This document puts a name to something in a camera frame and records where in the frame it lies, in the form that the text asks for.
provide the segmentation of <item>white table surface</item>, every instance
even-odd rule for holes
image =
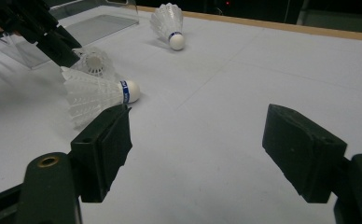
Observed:
[[[308,204],[261,146],[270,103],[298,110],[362,153],[362,41],[184,19],[175,52],[140,24],[93,43],[140,84],[133,148],[84,223],[335,223]],[[0,191],[28,162],[77,136],[60,69],[30,71],[0,53]]]

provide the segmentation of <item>table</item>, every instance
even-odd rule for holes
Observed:
[[[103,203],[81,205],[84,223],[335,223],[336,197],[304,202],[261,140],[278,104],[347,142],[347,158],[362,153],[362,34],[186,12],[175,52],[139,8],[140,24],[93,43],[142,96],[126,165]],[[70,150],[65,94],[55,63],[28,70],[0,53],[0,191]]]

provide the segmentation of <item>shuttlecock blue band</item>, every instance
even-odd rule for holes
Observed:
[[[169,41],[170,41],[170,39],[173,37],[173,35],[181,35],[181,32],[174,32],[174,33],[171,33],[170,35],[169,35]]]
[[[123,104],[127,104],[131,99],[128,83],[126,81],[120,81],[120,85],[122,86],[123,89]]]

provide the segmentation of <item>shuttlecock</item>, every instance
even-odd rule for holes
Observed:
[[[182,35],[183,23],[182,10],[177,5],[162,4],[151,15],[152,30],[164,40],[169,42],[172,49],[181,50],[185,46],[185,38]]]
[[[115,82],[72,68],[61,68],[69,114],[76,127],[89,123],[110,106],[132,103],[140,97],[140,88],[133,81]]]
[[[73,51],[80,59],[71,68],[106,80],[120,80],[112,61],[104,51],[95,47],[73,49]]]

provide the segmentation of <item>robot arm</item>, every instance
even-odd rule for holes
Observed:
[[[81,224],[79,198],[101,203],[132,148],[126,105],[107,108],[72,142],[68,154],[32,160],[23,183],[0,192],[0,224]]]
[[[362,224],[362,154],[347,160],[345,142],[280,105],[269,105],[262,145],[307,203],[333,192],[336,223]]]
[[[0,27],[7,33],[17,31],[56,64],[70,67],[79,60],[72,49],[82,46],[49,10],[42,0],[0,0]]]

